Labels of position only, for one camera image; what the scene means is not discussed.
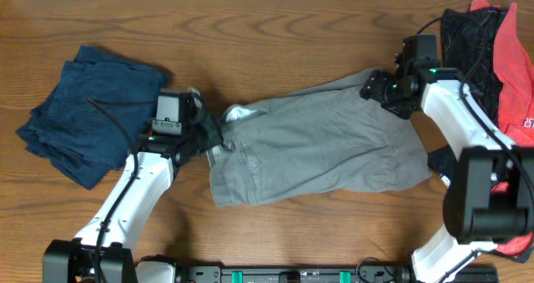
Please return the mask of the grey shorts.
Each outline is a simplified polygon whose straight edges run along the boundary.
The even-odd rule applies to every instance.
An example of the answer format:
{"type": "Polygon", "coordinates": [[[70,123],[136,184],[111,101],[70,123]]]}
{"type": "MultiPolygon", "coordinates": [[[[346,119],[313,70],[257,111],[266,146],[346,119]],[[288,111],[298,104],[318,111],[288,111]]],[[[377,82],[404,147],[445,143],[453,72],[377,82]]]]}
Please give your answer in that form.
{"type": "Polygon", "coordinates": [[[208,152],[215,204],[407,190],[430,178],[411,122],[360,96],[373,73],[230,106],[219,118],[223,142],[208,152]]]}

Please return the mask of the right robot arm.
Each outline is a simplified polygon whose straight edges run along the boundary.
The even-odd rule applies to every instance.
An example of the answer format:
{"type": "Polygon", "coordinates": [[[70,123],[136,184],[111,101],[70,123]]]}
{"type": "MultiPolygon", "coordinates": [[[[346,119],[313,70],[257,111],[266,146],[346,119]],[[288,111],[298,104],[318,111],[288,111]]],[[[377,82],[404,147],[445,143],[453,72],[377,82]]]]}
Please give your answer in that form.
{"type": "Polygon", "coordinates": [[[469,264],[533,231],[533,150],[502,133],[471,95],[465,76],[444,68],[436,37],[405,38],[396,71],[375,71],[360,96],[401,119],[421,111],[446,138],[457,165],[443,201],[443,226],[407,265],[363,264],[363,282],[496,282],[469,264]]]}

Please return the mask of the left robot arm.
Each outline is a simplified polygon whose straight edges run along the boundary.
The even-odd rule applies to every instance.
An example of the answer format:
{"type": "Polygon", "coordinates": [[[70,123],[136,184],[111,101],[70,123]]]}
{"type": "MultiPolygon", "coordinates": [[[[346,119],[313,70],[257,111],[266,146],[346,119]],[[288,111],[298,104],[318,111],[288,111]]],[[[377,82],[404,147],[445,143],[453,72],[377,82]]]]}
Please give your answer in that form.
{"type": "Polygon", "coordinates": [[[163,89],[147,131],[128,139],[128,158],[96,215],[72,240],[53,240],[43,254],[45,282],[185,282],[178,262],[133,250],[159,198],[180,168],[222,141],[195,89],[163,89]]]}

